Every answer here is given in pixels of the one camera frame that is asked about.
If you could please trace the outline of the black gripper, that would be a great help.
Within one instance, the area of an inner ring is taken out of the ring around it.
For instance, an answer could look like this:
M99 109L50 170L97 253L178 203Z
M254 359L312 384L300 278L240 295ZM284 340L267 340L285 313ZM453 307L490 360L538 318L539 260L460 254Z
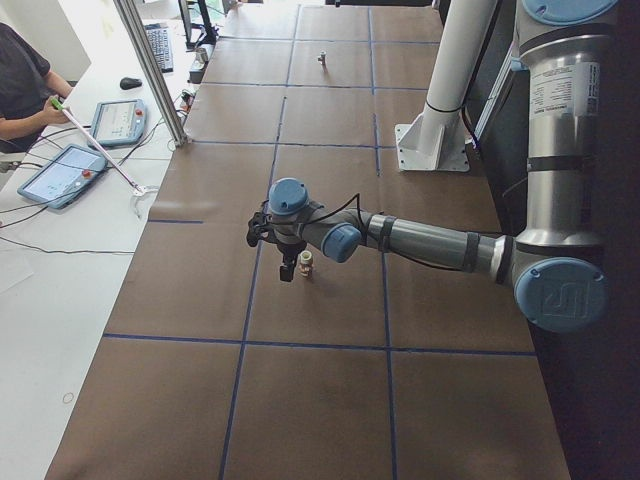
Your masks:
M279 267L279 278L283 282L291 282L293 280L293 270L291 267L294 267L297 264L299 254L302 252L302 243L279 243L277 248L282 254L282 265Z

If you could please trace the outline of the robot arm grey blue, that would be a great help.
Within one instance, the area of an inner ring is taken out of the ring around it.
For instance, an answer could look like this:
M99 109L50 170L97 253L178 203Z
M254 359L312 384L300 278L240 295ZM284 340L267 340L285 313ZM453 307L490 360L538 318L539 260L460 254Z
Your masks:
M601 63L612 41L614 1L519 1L513 39L475 126L465 115L469 88L488 47L499 5L454 1L423 111L396 128L404 171L461 171L463 138L479 140L511 90L528 74L528 155L516 195L492 183L504 233L490 237L362 210L351 199L334 211L313 201L306 185L283 178L250 220L247 242L282 253L280 277L293 278L308 246L336 261L357 247L393 253L436 269L484 273L512 288L526 319L556 333L598 321L608 303L602 244L591 227L591 184Z

